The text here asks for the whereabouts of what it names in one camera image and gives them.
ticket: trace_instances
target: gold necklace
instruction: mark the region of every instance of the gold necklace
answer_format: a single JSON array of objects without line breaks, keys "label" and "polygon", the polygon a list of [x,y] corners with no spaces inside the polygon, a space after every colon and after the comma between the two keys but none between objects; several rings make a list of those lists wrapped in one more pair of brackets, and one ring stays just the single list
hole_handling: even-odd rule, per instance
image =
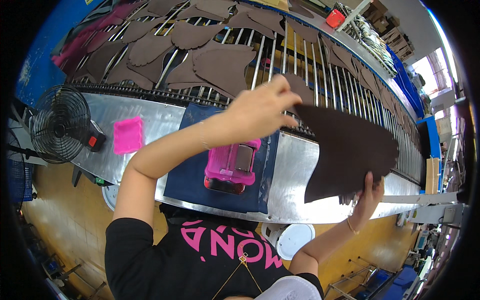
[{"label": "gold necklace", "polygon": [[230,280],[230,278],[232,278],[233,274],[238,270],[238,268],[241,266],[241,265],[244,265],[246,268],[247,268],[247,271],[248,273],[250,273],[250,276],[252,277],[253,281],[255,282],[255,284],[257,285],[257,288],[258,290],[260,291],[260,293],[263,293],[262,292],[262,289],[258,286],[258,283],[257,281],[255,280],[255,278],[253,278],[253,275],[252,273],[250,272],[250,269],[248,268],[247,266],[247,252],[244,252],[242,256],[239,257],[239,260],[240,260],[240,263],[239,265],[235,268],[235,270],[233,270],[232,274],[230,274],[230,276],[227,278],[227,280],[224,282],[224,284],[222,285],[222,287],[218,290],[218,292],[215,294],[215,296],[213,296],[212,300],[215,299],[215,297],[218,295],[218,293],[223,289],[223,287],[225,286],[225,284],[227,284],[227,282]]}]

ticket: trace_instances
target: black t-shirt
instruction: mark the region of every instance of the black t-shirt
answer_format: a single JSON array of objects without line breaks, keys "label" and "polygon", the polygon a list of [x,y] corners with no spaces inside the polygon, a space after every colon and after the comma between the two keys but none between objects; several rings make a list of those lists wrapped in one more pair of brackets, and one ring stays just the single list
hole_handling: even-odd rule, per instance
[{"label": "black t-shirt", "polygon": [[[247,266],[260,289],[290,276],[275,248],[254,231],[206,220],[170,225],[168,234],[153,245],[153,230],[132,218],[113,221],[107,228],[105,268],[116,300],[208,299],[218,292],[248,254]],[[216,300],[229,296],[255,298],[260,291],[247,268],[240,265]],[[299,276],[323,291],[315,275]]]}]

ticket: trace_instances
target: woman's arm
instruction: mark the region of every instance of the woman's arm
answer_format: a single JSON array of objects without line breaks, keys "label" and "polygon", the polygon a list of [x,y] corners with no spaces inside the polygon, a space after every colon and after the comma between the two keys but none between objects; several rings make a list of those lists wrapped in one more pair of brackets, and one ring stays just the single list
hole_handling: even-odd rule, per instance
[{"label": "woman's arm", "polygon": [[[380,184],[374,187],[373,176],[369,172],[365,177],[365,190],[355,206],[353,215],[348,218],[355,231],[360,231],[365,226],[381,201],[383,194],[383,179]],[[318,275],[318,265],[353,236],[354,233],[350,230],[347,220],[338,223],[303,246],[293,256],[289,270],[293,274],[312,273]]]},{"label": "woman's arm", "polygon": [[142,147],[123,173],[113,219],[129,217],[153,227],[157,179],[185,159],[208,148],[247,142],[268,136],[283,125],[297,122],[281,112],[300,97],[290,91],[288,81],[277,75],[254,91],[243,91],[226,112],[216,114]]}]

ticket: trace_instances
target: red container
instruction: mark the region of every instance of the red container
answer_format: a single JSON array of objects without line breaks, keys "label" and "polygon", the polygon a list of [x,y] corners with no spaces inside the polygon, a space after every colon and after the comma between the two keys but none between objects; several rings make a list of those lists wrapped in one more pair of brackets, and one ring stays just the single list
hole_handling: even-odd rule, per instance
[{"label": "red container", "polygon": [[332,28],[339,27],[345,21],[345,16],[338,10],[333,10],[327,17],[327,24]]}]

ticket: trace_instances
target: white bucket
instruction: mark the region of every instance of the white bucket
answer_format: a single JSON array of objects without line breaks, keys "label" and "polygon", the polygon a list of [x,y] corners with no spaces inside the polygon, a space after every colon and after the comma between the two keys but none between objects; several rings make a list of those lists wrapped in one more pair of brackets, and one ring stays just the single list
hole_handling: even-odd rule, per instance
[{"label": "white bucket", "polygon": [[311,224],[262,223],[262,235],[282,259],[291,261],[301,247],[315,238],[315,228]]}]

